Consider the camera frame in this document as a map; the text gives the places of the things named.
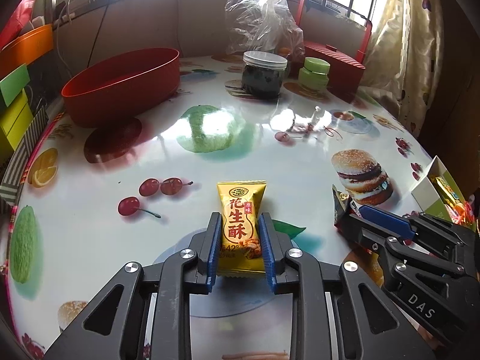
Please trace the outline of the dark snack packet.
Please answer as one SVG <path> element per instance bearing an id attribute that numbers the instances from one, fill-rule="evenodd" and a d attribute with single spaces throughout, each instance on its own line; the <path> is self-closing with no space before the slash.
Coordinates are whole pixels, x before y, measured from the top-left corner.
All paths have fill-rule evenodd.
<path id="1" fill-rule="evenodd" d="M 360 208 L 355 204 L 352 196 L 348 193 L 340 191 L 336 186 L 332 185 L 332 193 L 334 199 L 334 225 L 340 229 L 347 222 L 347 218 L 354 215 L 361 218 Z"/>

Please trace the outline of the long gold snack bar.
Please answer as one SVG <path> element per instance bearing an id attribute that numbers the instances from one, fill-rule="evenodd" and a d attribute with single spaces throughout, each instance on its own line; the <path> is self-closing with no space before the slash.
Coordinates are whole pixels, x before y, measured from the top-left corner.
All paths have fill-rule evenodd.
<path id="1" fill-rule="evenodd" d="M 441 197 L 442 201 L 450 206 L 450 208 L 455 209 L 456 203 L 461 203 L 459 196 L 443 176 L 431 176 L 430 181 Z"/>

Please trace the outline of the yellow peanut crisp packet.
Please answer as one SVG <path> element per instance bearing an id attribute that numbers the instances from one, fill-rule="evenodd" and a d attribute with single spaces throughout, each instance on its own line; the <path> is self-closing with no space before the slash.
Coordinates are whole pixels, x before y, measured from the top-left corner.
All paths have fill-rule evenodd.
<path id="1" fill-rule="evenodd" d="M 244 277 L 264 273 L 257 222 L 265 189 L 263 180 L 217 184 L 222 216 L 219 274 Z"/>

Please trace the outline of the red-lidded jelly cup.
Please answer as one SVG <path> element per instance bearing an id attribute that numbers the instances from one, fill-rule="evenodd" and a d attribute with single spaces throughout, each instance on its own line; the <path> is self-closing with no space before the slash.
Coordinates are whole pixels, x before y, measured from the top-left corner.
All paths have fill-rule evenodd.
<path id="1" fill-rule="evenodd" d="M 471 205 L 468 202 L 459 202 L 455 205 L 455 211 L 458 214 L 457 223 L 469 227 L 474 225 L 475 218 L 473 215 L 473 210 Z"/>

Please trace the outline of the white green cardboard box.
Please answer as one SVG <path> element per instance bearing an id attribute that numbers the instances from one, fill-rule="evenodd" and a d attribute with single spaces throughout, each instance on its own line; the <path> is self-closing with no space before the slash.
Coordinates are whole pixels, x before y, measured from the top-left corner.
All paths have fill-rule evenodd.
<path id="1" fill-rule="evenodd" d="M 464 198 L 451 173 L 438 156 L 422 167 L 411 163 L 416 184 L 411 194 L 423 212 L 476 231 L 473 208 Z"/>

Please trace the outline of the green cream jar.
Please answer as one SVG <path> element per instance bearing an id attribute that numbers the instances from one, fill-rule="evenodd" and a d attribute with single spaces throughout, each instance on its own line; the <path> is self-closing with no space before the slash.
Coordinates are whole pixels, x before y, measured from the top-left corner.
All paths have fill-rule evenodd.
<path id="1" fill-rule="evenodd" d="M 330 64 L 320 58 L 306 57 L 298 71 L 298 82 L 312 91 L 322 91 L 329 83 Z"/>

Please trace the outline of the striped box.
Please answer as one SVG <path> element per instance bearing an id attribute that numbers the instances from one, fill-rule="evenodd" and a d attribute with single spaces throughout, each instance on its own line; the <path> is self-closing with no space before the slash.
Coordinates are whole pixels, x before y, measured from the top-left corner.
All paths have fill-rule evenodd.
<path id="1" fill-rule="evenodd" d="M 8 163 L 6 172 L 1 179 L 1 213 L 11 211 L 17 201 L 21 180 L 30 159 L 38 152 L 42 140 L 47 133 L 49 116 L 43 106 L 33 117 L 32 123 L 19 141 L 17 149 Z"/>

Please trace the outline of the floral curtain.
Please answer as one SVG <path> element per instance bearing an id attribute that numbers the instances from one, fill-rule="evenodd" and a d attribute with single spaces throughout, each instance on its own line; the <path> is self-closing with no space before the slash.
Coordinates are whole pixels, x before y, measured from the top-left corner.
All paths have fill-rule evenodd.
<path id="1" fill-rule="evenodd" d="M 418 137 L 443 62 L 440 0 L 378 0 L 360 88 Z"/>

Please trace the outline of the red lidded basket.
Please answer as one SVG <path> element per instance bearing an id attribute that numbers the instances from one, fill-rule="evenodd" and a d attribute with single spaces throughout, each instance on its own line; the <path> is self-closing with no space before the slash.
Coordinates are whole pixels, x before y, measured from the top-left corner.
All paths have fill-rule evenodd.
<path id="1" fill-rule="evenodd" d="M 330 64 L 327 89 L 338 98 L 349 102 L 356 96 L 360 81 L 365 73 L 363 61 L 373 27 L 368 18 L 363 15 L 360 17 L 365 20 L 365 31 L 360 49 L 356 52 L 355 57 L 351 57 L 331 45 L 304 41 L 305 58 L 323 59 Z"/>

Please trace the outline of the dark jar white lid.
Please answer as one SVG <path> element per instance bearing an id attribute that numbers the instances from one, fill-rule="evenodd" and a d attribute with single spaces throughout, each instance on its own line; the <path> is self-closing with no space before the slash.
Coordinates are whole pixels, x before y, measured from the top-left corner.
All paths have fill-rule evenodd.
<path id="1" fill-rule="evenodd" d="M 279 96 L 288 60 L 281 55 L 248 50 L 242 55 L 241 87 L 251 96 L 271 100 Z"/>

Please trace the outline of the green yellow boxes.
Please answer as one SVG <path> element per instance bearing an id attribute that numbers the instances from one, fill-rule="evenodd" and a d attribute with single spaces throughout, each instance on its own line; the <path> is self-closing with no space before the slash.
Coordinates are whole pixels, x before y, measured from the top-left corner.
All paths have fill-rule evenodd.
<path id="1" fill-rule="evenodd" d="M 1 79 L 1 162 L 15 152 L 32 122 L 25 87 L 30 82 L 27 66 L 22 64 Z"/>

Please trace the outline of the red plastic bowl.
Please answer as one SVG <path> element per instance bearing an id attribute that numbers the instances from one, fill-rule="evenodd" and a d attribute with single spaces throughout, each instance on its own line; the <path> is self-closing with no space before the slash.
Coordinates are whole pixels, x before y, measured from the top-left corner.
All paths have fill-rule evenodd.
<path id="1" fill-rule="evenodd" d="M 173 96 L 180 85 L 180 52 L 137 49 L 96 63 L 62 89 L 67 113 L 83 128 L 136 116 Z"/>

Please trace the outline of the clear plastic bag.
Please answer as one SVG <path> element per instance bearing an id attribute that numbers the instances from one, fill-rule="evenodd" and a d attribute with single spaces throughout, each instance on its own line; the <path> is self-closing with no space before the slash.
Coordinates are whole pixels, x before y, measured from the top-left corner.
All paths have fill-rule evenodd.
<path id="1" fill-rule="evenodd" d="M 292 61 L 305 56 L 304 32 L 295 23 L 287 0 L 227 0 L 224 16 L 228 54 L 286 50 Z"/>

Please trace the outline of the orange container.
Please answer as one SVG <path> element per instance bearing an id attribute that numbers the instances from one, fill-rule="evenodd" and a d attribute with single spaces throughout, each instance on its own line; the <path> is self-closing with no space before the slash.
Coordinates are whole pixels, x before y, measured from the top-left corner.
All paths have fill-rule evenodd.
<path id="1" fill-rule="evenodd" d="M 54 48 L 51 24 L 35 28 L 9 43 L 0 54 L 0 77 L 3 79 L 20 65 L 29 65 Z"/>

